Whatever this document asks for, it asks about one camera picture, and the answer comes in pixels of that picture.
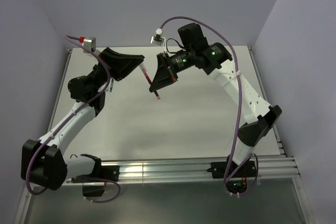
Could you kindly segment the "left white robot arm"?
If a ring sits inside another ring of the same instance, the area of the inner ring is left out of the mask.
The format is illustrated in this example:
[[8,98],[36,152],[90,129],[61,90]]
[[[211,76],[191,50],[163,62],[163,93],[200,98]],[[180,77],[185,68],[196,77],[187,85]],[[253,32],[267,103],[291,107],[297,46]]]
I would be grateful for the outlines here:
[[78,133],[102,111],[106,88],[112,79],[121,81],[145,59],[143,55],[127,55],[110,48],[93,52],[98,61],[92,71],[68,82],[70,97],[75,103],[53,129],[38,140],[27,140],[22,147],[21,178],[33,195],[31,183],[44,190],[57,190],[64,181],[84,176],[91,182],[102,176],[101,159],[81,154],[68,161],[64,153]]

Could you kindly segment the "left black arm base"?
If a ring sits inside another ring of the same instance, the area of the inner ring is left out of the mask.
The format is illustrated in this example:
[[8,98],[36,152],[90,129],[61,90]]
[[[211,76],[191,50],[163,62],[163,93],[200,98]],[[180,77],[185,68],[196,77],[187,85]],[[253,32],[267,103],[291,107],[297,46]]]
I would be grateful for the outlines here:
[[[82,186],[82,195],[87,200],[92,200],[93,202],[108,202],[116,199],[121,193],[121,187],[118,184],[120,174],[119,165],[107,165],[101,166],[97,172],[93,172],[88,175],[79,175],[71,179],[72,183],[104,183],[102,186],[94,185],[83,185]],[[94,198],[101,197],[106,191],[107,184],[111,183],[116,185],[117,192],[111,199],[106,200],[97,200]]]

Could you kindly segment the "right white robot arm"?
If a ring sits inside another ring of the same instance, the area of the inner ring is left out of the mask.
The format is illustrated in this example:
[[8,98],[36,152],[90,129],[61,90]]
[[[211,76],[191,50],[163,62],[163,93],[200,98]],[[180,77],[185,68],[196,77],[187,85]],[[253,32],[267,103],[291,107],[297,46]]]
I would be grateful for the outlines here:
[[172,56],[167,51],[157,54],[157,70],[149,90],[156,92],[172,85],[178,79],[177,74],[190,67],[203,70],[218,82],[238,105],[245,120],[236,133],[232,161],[227,164],[230,175],[240,176],[246,168],[244,160],[273,128],[282,110],[264,100],[236,69],[232,54],[223,44],[208,43],[199,24],[187,24],[178,29],[178,34],[183,44],[181,50]]

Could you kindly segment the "blue pen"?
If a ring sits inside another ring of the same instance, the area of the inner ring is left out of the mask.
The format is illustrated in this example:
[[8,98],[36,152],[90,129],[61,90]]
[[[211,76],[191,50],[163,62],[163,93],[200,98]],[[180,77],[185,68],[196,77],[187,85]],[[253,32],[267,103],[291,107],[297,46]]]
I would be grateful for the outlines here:
[[112,91],[113,91],[113,85],[114,85],[114,79],[111,78],[109,92],[112,92]]

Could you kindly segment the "red gel pen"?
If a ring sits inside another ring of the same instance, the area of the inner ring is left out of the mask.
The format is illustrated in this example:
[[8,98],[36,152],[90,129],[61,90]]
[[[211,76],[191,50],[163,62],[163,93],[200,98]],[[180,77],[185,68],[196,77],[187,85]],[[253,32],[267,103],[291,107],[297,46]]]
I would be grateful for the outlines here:
[[[150,79],[150,77],[149,77],[147,71],[146,71],[145,69],[142,69],[142,72],[143,72],[143,74],[144,74],[144,76],[145,76],[147,82],[149,83],[149,85],[151,85],[151,84],[152,84],[152,81],[151,81],[151,79]],[[157,98],[158,100],[161,99],[161,97],[160,97],[160,95],[158,94],[157,91],[154,91],[154,95],[156,96],[156,98]]]

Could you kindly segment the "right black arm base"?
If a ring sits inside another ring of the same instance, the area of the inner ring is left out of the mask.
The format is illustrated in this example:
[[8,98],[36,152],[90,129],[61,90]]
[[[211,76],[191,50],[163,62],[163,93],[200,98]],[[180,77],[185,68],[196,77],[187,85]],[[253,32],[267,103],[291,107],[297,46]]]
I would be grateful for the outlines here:
[[[228,161],[211,162],[207,172],[211,173],[212,179],[224,179],[227,164]],[[254,161],[248,160],[240,168],[232,162],[227,174],[230,180],[225,182],[229,194],[238,197],[250,191],[257,184],[258,169]]]

